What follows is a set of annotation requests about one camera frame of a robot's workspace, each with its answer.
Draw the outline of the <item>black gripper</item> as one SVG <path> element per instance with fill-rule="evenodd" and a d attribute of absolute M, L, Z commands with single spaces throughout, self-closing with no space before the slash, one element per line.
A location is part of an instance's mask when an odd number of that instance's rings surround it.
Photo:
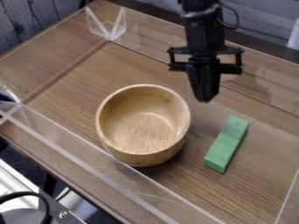
<path fill-rule="evenodd" d="M 220 73 L 242 74 L 243 50 L 224 43 L 224 22 L 220 6 L 183 6 L 187 46 L 169 47 L 169 69 L 185 71 L 193 96 L 209 102 L 220 91 Z M 201 69 L 204 66 L 203 87 Z"/>

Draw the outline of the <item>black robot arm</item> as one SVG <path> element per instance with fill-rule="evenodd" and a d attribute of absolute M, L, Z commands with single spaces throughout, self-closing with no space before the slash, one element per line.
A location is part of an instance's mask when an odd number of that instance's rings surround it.
<path fill-rule="evenodd" d="M 187 46 L 169 47 L 169 70 L 188 75 L 193 96 L 209 102 L 220 91 L 220 75 L 242 74 L 243 49 L 226 45 L 220 0 L 177 0 Z"/>

